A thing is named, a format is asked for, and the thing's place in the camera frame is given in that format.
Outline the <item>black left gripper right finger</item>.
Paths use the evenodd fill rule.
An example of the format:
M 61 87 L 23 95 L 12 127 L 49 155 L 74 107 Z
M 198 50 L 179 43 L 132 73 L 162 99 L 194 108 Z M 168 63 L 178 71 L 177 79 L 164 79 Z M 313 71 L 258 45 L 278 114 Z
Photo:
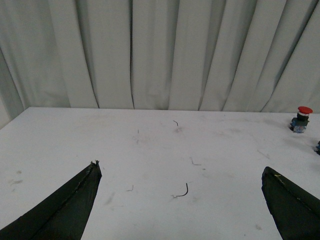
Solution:
M 267 166 L 262 173 L 264 198 L 283 240 L 320 238 L 320 200 Z

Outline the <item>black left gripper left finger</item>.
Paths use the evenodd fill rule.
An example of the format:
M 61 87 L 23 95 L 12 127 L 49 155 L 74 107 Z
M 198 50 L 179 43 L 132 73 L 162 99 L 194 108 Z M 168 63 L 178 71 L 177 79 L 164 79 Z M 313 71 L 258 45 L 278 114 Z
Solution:
M 1 229 L 2 240 L 80 240 L 102 178 L 91 162 L 34 208 Z

